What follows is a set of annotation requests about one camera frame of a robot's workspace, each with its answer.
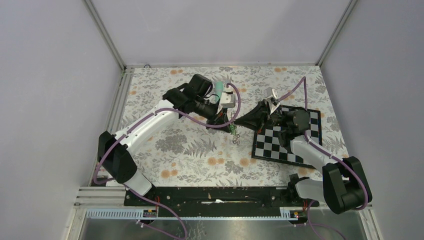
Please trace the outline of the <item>silver carabiner keyring with chain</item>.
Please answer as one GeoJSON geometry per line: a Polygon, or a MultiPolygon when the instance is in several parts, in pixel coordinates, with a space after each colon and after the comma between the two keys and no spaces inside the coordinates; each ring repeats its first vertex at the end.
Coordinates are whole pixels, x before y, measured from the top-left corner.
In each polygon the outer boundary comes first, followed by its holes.
{"type": "Polygon", "coordinates": [[[238,133],[238,130],[237,130],[237,126],[236,126],[236,132],[232,132],[231,130],[231,135],[232,135],[232,143],[235,145],[239,145],[241,141],[240,141],[240,134],[238,133]]]}

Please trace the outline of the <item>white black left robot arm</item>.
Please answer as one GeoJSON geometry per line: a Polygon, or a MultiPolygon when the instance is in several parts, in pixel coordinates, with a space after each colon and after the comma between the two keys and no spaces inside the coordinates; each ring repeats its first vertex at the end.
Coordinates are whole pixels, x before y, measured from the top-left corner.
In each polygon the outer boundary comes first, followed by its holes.
{"type": "Polygon", "coordinates": [[[237,87],[228,82],[217,102],[209,101],[213,83],[201,74],[192,76],[188,83],[168,90],[144,116],[115,132],[103,132],[98,139],[95,171],[104,168],[119,184],[136,193],[144,206],[155,200],[153,184],[138,170],[134,156],[154,134],[185,117],[209,129],[230,132],[241,109],[237,87]]]}

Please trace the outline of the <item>green key tag with key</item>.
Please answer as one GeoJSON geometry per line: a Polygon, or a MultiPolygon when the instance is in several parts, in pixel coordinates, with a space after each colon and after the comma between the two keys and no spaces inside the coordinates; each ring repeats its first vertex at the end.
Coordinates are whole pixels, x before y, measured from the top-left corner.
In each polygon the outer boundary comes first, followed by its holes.
{"type": "Polygon", "coordinates": [[[237,127],[234,124],[230,125],[231,131],[232,132],[236,132],[237,131],[237,127]]]}

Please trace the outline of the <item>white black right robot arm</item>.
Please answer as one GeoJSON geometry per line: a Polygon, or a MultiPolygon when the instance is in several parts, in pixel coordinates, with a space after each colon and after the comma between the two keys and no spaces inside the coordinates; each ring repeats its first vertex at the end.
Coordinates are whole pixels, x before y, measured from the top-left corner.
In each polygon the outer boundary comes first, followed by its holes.
{"type": "Polygon", "coordinates": [[[313,141],[307,135],[309,121],[310,113],[305,108],[271,111],[261,101],[234,123],[257,133],[279,127],[274,134],[279,145],[321,173],[321,181],[306,177],[290,182],[292,189],[286,198],[291,205],[299,206],[308,199],[324,202],[335,214],[363,210],[372,200],[372,193],[361,162],[354,156],[340,158],[313,141]]]}

